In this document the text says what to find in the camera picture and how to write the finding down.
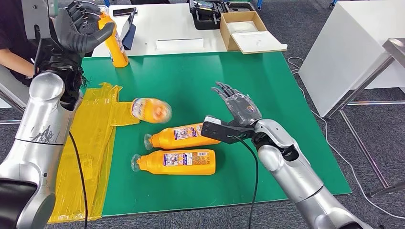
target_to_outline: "orange detergent bottle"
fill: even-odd
[[[114,23],[113,35],[111,35],[111,37],[107,38],[106,40],[106,45],[110,52],[111,61],[116,68],[125,67],[128,65],[128,57],[125,53],[125,49],[122,45],[121,39],[117,33],[117,25],[109,16],[107,6],[99,6],[99,8],[102,12],[102,15],[100,15],[100,20],[98,21],[99,29],[102,29],[108,22]]]
[[[132,170],[146,170],[153,174],[211,175],[215,173],[215,152],[210,149],[158,150],[149,155],[135,154]]]
[[[157,134],[146,134],[145,148],[178,149],[192,146],[206,146],[220,143],[220,141],[201,136],[202,123],[166,128]]]
[[[170,105],[159,99],[134,99],[131,113],[135,118],[148,123],[166,123],[171,119]]]

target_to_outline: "gray carpet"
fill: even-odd
[[[59,0],[66,5],[67,0]],[[115,0],[112,4],[124,4],[129,0]],[[288,44],[284,56],[305,58],[318,33],[330,14],[328,0],[264,0],[259,12],[267,28],[281,42]],[[303,84],[296,75],[297,83]],[[366,90],[361,100],[405,99],[398,89]],[[314,109],[310,99],[309,106]],[[405,174],[405,106],[350,106],[345,109],[351,122],[370,153],[376,158],[382,173],[389,183],[400,182]],[[0,110],[0,119],[19,117],[11,109]],[[322,130],[324,123],[318,120]],[[355,167],[357,176],[366,191],[381,188],[381,184],[357,146],[349,129],[339,114],[328,121],[329,140]],[[0,161],[9,151],[17,126],[0,126]],[[352,188],[353,193],[338,196],[338,200],[352,213],[374,228],[405,228],[405,220],[388,216],[371,206],[362,197],[350,167],[336,154],[336,159]],[[405,191],[374,198],[373,201],[397,215],[404,213]],[[249,206],[211,208],[160,214],[141,214],[104,218],[89,222],[88,228],[246,228]],[[82,222],[48,225],[48,229],[83,228]],[[308,228],[294,205],[289,202],[263,203],[255,205],[252,228]]]

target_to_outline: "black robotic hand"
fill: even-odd
[[[80,29],[89,21],[100,20],[100,9],[86,1],[73,1],[68,7],[60,8],[56,17],[56,35],[59,43],[67,50],[84,55],[110,37],[114,24],[107,23],[103,29],[93,34],[80,33]]]
[[[229,124],[247,127],[262,118],[259,109],[250,99],[249,95],[244,95],[237,89],[221,82],[215,82],[215,84],[221,87],[221,90],[216,87],[212,87],[211,89],[217,92],[225,101],[228,110],[234,117],[234,120]]]

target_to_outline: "smartphone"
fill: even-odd
[[[138,14],[137,8],[133,7],[133,8],[113,10],[113,16],[119,17],[119,16],[130,15],[132,12],[134,12],[134,14]]]

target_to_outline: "green mat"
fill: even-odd
[[[103,216],[252,201],[255,162],[240,143],[198,147],[216,152],[216,173],[211,176],[134,173],[130,167],[134,154],[149,153],[143,145],[146,133],[202,122],[206,115],[232,119],[223,101],[210,89],[215,81],[249,94],[264,118],[283,125],[332,194],[351,191],[280,52],[132,56],[129,65],[121,69],[114,68],[109,58],[88,58],[83,68],[91,80],[89,87],[102,82],[118,84],[123,86],[120,101],[158,98],[173,109],[166,124],[141,122],[117,128]],[[259,167],[256,201],[286,199],[271,174],[261,164]]]

